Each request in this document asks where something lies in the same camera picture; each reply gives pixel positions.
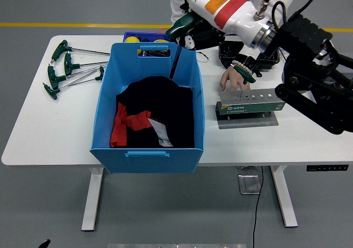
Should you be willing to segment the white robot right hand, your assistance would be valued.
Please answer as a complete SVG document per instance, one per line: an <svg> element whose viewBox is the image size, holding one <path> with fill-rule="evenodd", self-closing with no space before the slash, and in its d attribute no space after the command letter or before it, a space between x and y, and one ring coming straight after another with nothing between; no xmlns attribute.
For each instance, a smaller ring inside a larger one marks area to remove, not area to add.
<svg viewBox="0 0 353 248"><path fill-rule="evenodd" d="M185 37L193 39L185 47L193 49L199 46L196 39L208 40L210 35L238 35L250 48L262 50L270 44L276 34L269 17L250 0L186 0L187 13L176 21L171 38Z"/></svg>

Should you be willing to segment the person's left hand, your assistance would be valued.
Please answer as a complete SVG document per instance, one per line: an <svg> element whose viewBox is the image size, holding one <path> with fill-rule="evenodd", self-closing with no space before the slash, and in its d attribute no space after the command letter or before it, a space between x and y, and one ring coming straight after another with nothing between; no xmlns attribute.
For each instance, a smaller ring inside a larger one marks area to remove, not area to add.
<svg viewBox="0 0 353 248"><path fill-rule="evenodd" d="M250 90L250 84L243 84L243 77L233 67L228 67L222 74L220 87L222 91L226 89L236 91L238 88L240 90Z"/></svg>

